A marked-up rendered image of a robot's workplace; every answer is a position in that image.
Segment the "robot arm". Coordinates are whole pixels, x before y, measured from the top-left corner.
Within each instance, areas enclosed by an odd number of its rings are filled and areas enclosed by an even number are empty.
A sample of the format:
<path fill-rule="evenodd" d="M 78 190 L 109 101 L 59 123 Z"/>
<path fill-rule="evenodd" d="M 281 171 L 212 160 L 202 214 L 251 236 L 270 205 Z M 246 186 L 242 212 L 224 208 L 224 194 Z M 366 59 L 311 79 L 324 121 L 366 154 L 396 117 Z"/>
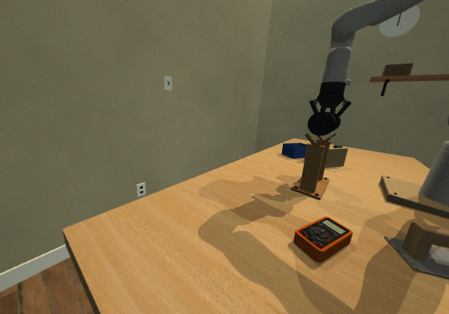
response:
<path fill-rule="evenodd" d="M 351 85 L 347 77 L 356 31 L 382 23 L 422 1 L 373 0 L 340 15 L 332 24 L 331 43 L 321 83 L 345 82 Z M 449 141 L 442 145 L 419 193 L 430 200 L 449 205 Z"/>

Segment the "orange digital multimeter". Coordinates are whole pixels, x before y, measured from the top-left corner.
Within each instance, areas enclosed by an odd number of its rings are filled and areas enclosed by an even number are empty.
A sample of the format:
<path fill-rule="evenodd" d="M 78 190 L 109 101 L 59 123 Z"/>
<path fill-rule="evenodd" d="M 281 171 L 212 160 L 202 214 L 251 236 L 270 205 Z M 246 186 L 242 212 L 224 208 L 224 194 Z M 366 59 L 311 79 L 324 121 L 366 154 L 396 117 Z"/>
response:
<path fill-rule="evenodd" d="M 313 261 L 322 263 L 351 242 L 352 231 L 330 217 L 296 229 L 294 244 Z"/>

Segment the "brown open-top wooden crate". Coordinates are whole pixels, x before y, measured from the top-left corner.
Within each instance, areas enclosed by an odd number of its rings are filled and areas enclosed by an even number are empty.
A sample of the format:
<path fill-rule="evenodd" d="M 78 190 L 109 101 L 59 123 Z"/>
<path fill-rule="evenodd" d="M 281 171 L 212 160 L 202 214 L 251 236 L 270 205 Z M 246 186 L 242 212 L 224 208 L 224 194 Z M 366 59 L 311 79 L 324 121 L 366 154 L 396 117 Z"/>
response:
<path fill-rule="evenodd" d="M 343 166 L 345 155 L 342 148 L 329 149 L 327 163 L 325 168 L 333 168 Z"/>

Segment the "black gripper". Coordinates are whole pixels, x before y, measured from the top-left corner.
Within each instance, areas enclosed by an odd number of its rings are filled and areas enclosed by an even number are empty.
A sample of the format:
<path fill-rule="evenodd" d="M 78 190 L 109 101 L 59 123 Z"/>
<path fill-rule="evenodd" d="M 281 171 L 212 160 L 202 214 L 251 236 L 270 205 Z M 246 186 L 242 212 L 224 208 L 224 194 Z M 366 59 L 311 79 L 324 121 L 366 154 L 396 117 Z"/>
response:
<path fill-rule="evenodd" d="M 351 102 L 344 99 L 345 82 L 323 82 L 321 83 L 320 93 L 317 99 L 310 101 L 313 113 L 317 113 L 317 101 L 321 105 L 320 111 L 326 111 L 330 108 L 330 113 L 334 117 L 339 117 L 350 105 Z M 343 102 L 343 107 L 335 114 L 336 107 Z"/>

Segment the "dark blue open bin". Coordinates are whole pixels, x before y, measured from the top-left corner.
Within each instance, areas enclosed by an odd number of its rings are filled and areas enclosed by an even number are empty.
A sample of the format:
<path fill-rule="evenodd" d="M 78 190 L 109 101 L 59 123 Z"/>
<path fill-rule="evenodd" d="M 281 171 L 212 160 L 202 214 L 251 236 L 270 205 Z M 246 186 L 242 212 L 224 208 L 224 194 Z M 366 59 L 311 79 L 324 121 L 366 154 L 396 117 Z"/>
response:
<path fill-rule="evenodd" d="M 302 143 L 283 144 L 281 154 L 292 159 L 305 158 L 306 147 L 307 144 Z"/>

